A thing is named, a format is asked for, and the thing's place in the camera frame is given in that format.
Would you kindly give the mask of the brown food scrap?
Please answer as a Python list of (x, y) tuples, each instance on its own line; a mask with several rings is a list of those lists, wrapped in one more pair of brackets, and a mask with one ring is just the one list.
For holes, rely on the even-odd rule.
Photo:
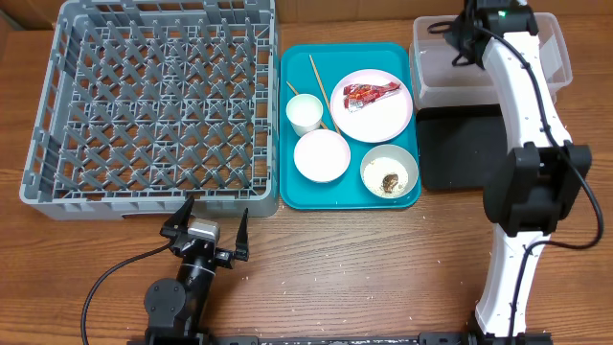
[(382, 190), (386, 194), (390, 194), (394, 191), (394, 188), (398, 184), (398, 175), (396, 173), (390, 173), (383, 177)]

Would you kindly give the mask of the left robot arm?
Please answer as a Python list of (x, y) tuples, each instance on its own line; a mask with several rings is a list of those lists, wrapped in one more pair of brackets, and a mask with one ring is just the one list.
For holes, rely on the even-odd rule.
[(218, 246), (220, 225), (193, 218), (189, 198), (162, 225), (160, 235), (170, 240), (169, 251), (181, 259), (174, 279), (154, 282), (145, 294), (148, 313), (146, 344), (210, 344), (212, 337), (200, 329), (200, 318), (219, 267), (232, 269), (249, 259), (248, 213), (238, 227), (235, 247)]

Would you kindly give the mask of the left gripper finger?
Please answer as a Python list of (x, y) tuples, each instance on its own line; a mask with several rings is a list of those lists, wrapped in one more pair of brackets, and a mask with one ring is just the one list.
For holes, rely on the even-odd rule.
[(193, 204), (194, 198), (190, 196), (185, 203), (163, 223), (160, 235), (167, 239), (177, 239), (180, 234), (186, 233), (192, 215)]
[(235, 259), (243, 262), (249, 260), (248, 209), (242, 215), (235, 241)]

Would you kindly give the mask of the white rice pile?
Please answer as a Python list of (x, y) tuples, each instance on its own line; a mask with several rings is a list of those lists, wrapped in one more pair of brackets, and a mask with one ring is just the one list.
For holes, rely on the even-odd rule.
[(379, 157), (366, 165), (363, 181), (367, 189), (376, 196), (395, 198), (404, 193), (409, 174), (397, 160)]

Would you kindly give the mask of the red snack wrapper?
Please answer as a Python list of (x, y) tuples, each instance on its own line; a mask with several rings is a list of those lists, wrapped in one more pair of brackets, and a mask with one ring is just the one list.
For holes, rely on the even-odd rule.
[(358, 111), (381, 98), (394, 95), (400, 89), (400, 84), (389, 82), (384, 85), (353, 83), (343, 89), (343, 106), (350, 112)]

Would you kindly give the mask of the grey bowl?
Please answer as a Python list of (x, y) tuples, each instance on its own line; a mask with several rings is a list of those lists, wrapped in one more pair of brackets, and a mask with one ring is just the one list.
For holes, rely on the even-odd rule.
[(408, 150), (391, 144), (379, 145), (364, 156), (360, 177), (373, 195), (394, 199), (407, 196), (417, 186), (419, 168)]

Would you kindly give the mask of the pink bowl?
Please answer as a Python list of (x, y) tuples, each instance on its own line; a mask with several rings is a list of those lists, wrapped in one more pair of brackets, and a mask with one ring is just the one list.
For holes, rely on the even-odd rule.
[(293, 158), (302, 176), (316, 183), (329, 183), (348, 169), (351, 150), (340, 134), (328, 129), (317, 129), (305, 134), (297, 142)]

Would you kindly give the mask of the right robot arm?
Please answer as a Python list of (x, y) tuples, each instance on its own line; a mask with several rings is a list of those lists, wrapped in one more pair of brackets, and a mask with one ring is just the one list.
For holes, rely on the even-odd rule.
[(524, 1), (467, 1), (444, 38), (454, 65), (476, 64), (491, 78), (500, 104), (507, 157), (484, 189), (494, 226), (488, 277), (464, 341), (549, 344), (526, 331), (526, 308), (538, 260), (570, 213), (592, 162), (557, 116), (542, 70), (538, 26)]

